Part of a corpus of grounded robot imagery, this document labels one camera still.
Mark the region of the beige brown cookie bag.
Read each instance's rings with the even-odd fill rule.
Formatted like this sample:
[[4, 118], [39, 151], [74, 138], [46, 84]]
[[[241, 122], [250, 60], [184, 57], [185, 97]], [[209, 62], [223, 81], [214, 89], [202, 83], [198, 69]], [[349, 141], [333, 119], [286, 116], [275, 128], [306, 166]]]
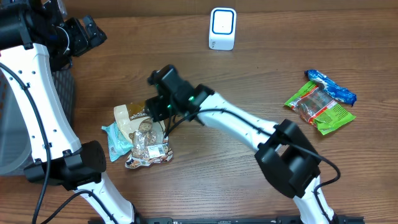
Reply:
[[165, 124], [153, 121], [145, 109], [145, 103], [115, 106], [114, 118], [130, 150], [125, 163], [128, 169], [149, 167], [173, 159], [169, 139], [164, 136]]

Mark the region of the light teal snack packet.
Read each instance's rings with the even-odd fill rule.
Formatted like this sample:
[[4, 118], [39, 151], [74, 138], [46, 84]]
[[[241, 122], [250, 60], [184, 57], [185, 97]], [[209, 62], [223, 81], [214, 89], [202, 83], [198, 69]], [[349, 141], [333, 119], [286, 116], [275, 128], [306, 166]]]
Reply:
[[109, 126], [102, 126], [101, 129], [108, 136], [109, 158], [111, 162], [118, 160], [133, 148], [132, 143], [124, 137], [116, 122]]

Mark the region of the green snack packet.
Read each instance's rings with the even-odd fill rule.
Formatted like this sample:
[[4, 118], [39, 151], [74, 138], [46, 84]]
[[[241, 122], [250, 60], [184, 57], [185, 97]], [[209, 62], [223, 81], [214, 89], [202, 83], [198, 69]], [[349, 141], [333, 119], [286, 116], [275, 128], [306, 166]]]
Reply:
[[332, 133], [356, 118], [313, 81], [304, 84], [284, 105], [322, 135]]

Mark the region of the blue snack bar wrapper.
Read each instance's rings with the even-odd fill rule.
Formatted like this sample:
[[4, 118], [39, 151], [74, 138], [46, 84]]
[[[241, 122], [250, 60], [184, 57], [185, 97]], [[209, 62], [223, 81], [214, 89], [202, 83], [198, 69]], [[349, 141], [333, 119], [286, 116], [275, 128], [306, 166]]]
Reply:
[[310, 81], [315, 82], [323, 91], [325, 91], [334, 100], [353, 106], [357, 101], [357, 96], [352, 91], [339, 86], [328, 76], [318, 70], [306, 70], [304, 74]]

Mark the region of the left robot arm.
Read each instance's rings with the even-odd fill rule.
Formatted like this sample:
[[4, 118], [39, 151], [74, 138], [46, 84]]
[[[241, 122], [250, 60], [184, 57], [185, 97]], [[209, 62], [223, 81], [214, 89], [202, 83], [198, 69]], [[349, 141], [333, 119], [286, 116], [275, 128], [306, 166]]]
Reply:
[[73, 57], [101, 45], [106, 34], [92, 17], [65, 19], [61, 8], [61, 1], [1, 2], [1, 72], [30, 137], [33, 162], [25, 177], [43, 187], [71, 190], [104, 223], [137, 223], [133, 204], [106, 173], [101, 144], [81, 143], [72, 130], [52, 78]]

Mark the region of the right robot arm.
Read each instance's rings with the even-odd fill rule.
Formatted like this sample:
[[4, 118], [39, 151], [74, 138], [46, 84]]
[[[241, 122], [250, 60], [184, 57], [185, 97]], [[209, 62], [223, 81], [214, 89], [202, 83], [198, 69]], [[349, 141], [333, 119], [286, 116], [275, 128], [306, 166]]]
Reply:
[[255, 152], [254, 157], [268, 183], [291, 198], [302, 223], [338, 223], [321, 190], [321, 162], [336, 165], [319, 155], [300, 128], [285, 119], [275, 123], [258, 118], [226, 101], [219, 93], [183, 80], [173, 65], [154, 70], [147, 79], [157, 96], [146, 100], [146, 111], [155, 121], [197, 121], [218, 129]]

